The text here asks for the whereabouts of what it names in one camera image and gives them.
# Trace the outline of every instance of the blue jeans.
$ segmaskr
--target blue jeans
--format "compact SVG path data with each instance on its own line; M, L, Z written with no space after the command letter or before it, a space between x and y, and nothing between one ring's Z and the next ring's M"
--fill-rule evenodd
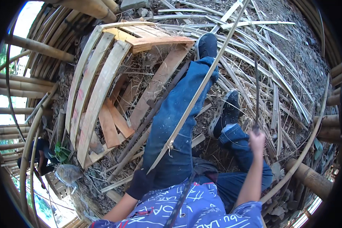
M153 119L150 136L148 137L143 155L143 168L148 170L161 152L176 125L181 119L187 106L203 81L212 65L214 58L204 57L199 61L191 62L186 76L179 81L162 103L159 112ZM192 111L187 117L178 136L173 142L173 148L166 153L156 166L157 174L154 189L164 189L178 185L192 174L192 130L196 125L195 117L202 109L204 100L210 87L218 79L216 68L198 98ZM241 172L219 174L217 187L226 208L232 208L236 202L239 191L251 166L253 154L248 146L249 136L239 125L235 125L219 137L223 148L234 153ZM272 173L270 167L264 162L262 190L271 184ZM197 176L196 182L200 184L211 182L205 176Z

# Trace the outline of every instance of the dark blue sneaker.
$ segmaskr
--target dark blue sneaker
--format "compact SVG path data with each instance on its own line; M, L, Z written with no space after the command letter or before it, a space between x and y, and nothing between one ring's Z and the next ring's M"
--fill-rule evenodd
M227 124L238 122L239 113L238 91L231 90L224 96L223 100L219 101L218 109L208 129L209 136L218 139L222 134L222 129Z
M195 43L195 61L204 57L217 57L217 39L211 32L202 35Z

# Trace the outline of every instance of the blue shirt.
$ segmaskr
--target blue shirt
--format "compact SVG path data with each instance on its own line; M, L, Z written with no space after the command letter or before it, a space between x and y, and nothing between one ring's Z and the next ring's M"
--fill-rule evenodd
M150 191L123 221L104 219L93 222L91 228L163 227L170 217L187 181L163 190ZM261 202L250 201L226 214L214 183L199 185L194 182L179 211L174 228L249 228L263 227Z

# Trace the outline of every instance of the person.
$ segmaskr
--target person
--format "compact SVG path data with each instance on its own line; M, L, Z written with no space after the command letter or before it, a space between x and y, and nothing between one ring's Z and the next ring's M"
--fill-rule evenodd
M238 91L229 91L219 103L209 135L232 152L240 172L221 173L213 182L194 174L192 130L207 92L218 79L215 69L187 120L155 169L147 171L174 131L181 116L217 56L212 33L196 42L196 61L162 103L154 117L146 143L142 169L134 172L130 187L118 204L91 228L105 227L262 227L261 191L272 181L270 167L263 159L265 135L245 134L237 124Z
M28 155L29 163L31 162L31 159L32 159L33 145L34 145L34 140L32 142L32 146ZM50 154L52 156L55 155L55 153L50 149L49 143L44 139L38 139L34 162L38 162L37 170L40 176L43 176L47 173L52 172L55 168L54 165L59 163L59 161L56 158L51 157ZM21 158L19 158L17 161L19 168L20 168L20 163L21 163Z

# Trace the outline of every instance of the wooden crate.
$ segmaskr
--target wooden crate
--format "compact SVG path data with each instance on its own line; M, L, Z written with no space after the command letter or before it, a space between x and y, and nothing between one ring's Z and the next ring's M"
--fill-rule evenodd
M129 116L131 124L128 125L120 112L121 109L114 107L116 97L127 79L127 74L118 74L119 67L132 61L133 54L150 51L153 46L165 44L173 45ZM101 159L137 130L149 108L147 101L151 98L150 94L154 96L161 91L159 86L172 76L193 45L191 39L170 36L152 22L119 22L96 26L74 73L65 124L71 142L77 149L77 159L83 168ZM83 72L85 63L95 46L87 69ZM105 57L107 58L104 65L99 66ZM98 78L96 78L96 71L100 71ZM107 98L110 88L113 89L112 94ZM106 141L104 145L101 145L97 135L94 134L97 118L104 133Z

